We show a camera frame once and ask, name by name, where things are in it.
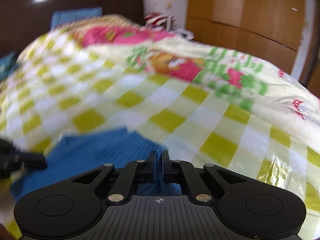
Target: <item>blue cloth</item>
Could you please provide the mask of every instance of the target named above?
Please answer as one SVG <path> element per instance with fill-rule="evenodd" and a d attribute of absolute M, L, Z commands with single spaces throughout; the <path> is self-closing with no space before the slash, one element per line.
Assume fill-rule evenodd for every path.
<path fill-rule="evenodd" d="M 16 63 L 15 52 L 0 58 L 0 81 L 6 79 L 11 73 L 19 68 Z"/>
<path fill-rule="evenodd" d="M 139 195 L 177 195 L 180 187 L 165 184 L 161 176 L 160 158 L 163 147 L 137 132 L 128 133 L 126 128 L 84 136 L 63 137 L 47 156 L 46 170 L 30 170 L 28 174 L 11 185 L 16 201 L 23 195 L 41 187 L 70 178 L 105 163 L 123 168 L 128 162 L 147 159 L 156 152 L 157 169 L 153 184 L 139 186 Z"/>
<path fill-rule="evenodd" d="M 51 17 L 51 29 L 63 23 L 79 21 L 87 18 L 102 16 L 102 7 L 56 11 Z"/>

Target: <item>crosshair symbol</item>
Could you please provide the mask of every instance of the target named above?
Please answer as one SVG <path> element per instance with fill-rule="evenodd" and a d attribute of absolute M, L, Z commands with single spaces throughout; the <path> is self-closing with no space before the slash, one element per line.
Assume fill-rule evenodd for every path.
<path fill-rule="evenodd" d="M 165 201 L 163 198 L 157 198 L 155 201 L 157 201 L 159 204 Z"/>

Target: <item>round pad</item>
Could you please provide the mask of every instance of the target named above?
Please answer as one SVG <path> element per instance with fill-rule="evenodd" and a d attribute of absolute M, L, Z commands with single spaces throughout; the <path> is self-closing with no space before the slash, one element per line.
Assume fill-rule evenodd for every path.
<path fill-rule="evenodd" d="M 45 197 L 37 205 L 38 211 L 46 216 L 61 216 L 73 209 L 74 202 L 71 198 L 61 195 Z"/>
<path fill-rule="evenodd" d="M 260 216 L 273 216 L 278 214 L 282 208 L 282 202 L 276 197 L 269 195 L 256 195 L 245 202 L 247 209 Z"/>
<path fill-rule="evenodd" d="M 299 231 L 306 208 L 295 194 L 262 182 L 230 185 L 218 204 L 223 221 L 254 238 L 285 237 Z"/>
<path fill-rule="evenodd" d="M 23 196 L 14 208 L 20 230 L 38 238 L 78 234 L 91 226 L 100 213 L 100 200 L 93 190 L 88 185 L 70 182 L 32 191 Z"/>

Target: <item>bed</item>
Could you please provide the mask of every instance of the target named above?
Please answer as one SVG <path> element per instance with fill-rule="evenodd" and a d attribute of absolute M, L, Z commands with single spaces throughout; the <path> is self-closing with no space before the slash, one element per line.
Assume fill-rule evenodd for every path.
<path fill-rule="evenodd" d="M 49 32 L 55 11 L 92 7 L 119 24 Z M 294 192 L 308 213 L 300 237 L 320 236 L 320 103 L 288 74 L 146 30 L 142 0 L 0 0 L 0 15 L 0 56 L 17 51 L 21 64 L 2 82 L 1 136 L 43 152 L 66 131 L 127 126 L 166 145 L 171 159 L 216 163 Z M 11 183 L 0 184 L 0 222 L 19 237 Z"/>

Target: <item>wooden wardrobe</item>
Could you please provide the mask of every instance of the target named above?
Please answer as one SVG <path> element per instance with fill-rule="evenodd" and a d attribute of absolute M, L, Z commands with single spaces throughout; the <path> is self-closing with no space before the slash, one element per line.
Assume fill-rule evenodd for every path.
<path fill-rule="evenodd" d="M 186 29 L 195 41 L 236 49 L 292 70 L 305 0 L 189 0 Z"/>

